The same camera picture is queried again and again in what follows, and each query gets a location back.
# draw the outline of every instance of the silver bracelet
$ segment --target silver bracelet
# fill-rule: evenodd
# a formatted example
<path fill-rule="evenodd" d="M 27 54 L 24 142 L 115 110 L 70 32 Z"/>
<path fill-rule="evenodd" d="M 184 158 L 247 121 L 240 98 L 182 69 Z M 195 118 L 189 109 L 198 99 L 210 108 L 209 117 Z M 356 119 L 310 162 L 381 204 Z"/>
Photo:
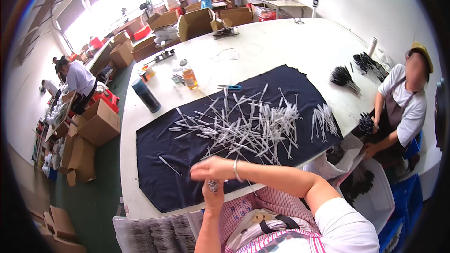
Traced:
<path fill-rule="evenodd" d="M 237 179 L 239 182 L 244 183 L 244 180 L 241 179 L 241 177 L 239 177 L 239 175 L 238 175 L 238 170 L 236 169 L 236 163 L 237 163 L 237 161 L 238 161 L 238 158 L 236 158 L 236 159 L 234 160 L 234 163 L 233 163 L 234 175 L 236 176 L 236 179 Z"/>

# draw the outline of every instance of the scissors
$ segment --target scissors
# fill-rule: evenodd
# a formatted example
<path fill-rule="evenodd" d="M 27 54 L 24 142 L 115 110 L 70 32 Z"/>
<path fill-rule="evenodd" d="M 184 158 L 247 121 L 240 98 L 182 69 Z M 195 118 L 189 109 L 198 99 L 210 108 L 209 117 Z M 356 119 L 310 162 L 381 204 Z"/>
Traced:
<path fill-rule="evenodd" d="M 242 87 L 240 85 L 218 85 L 218 89 L 228 88 L 228 90 L 241 90 Z"/>

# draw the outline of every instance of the hat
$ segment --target hat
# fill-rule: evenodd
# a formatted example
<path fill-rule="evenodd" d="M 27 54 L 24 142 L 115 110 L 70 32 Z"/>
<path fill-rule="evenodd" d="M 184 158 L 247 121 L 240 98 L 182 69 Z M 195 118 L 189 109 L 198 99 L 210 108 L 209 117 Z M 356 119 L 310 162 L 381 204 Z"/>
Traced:
<path fill-rule="evenodd" d="M 428 54 L 427 49 L 425 48 L 425 46 L 418 42 L 418 41 L 414 41 L 413 45 L 411 45 L 411 50 L 417 49 L 420 51 L 420 53 L 422 53 L 422 55 L 425 57 L 425 59 L 428 62 L 428 66 L 430 67 L 430 73 L 433 73 L 433 63 L 431 63 L 431 59 L 430 59 L 430 54 Z"/>

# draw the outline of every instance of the amber liquid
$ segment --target amber liquid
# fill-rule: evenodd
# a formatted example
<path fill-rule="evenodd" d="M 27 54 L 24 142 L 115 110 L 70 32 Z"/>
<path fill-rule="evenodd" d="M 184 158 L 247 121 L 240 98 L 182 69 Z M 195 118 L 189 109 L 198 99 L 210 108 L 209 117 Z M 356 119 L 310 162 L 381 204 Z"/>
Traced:
<path fill-rule="evenodd" d="M 194 70 L 191 69 L 183 70 L 183 78 L 184 81 L 186 82 L 186 86 L 189 87 L 189 89 L 195 89 L 199 85 L 197 79 L 195 78 Z"/>

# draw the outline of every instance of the dark blue thermos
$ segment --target dark blue thermos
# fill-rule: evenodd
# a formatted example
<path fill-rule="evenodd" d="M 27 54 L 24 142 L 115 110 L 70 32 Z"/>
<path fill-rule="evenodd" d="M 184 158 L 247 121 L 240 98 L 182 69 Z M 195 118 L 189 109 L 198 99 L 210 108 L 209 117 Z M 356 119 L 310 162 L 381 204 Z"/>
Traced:
<path fill-rule="evenodd" d="M 142 81 L 141 78 L 133 81 L 131 87 L 135 90 L 136 94 L 141 98 L 143 103 L 149 108 L 152 113 L 155 113 L 161 107 L 161 104 L 150 92 L 147 85 Z"/>

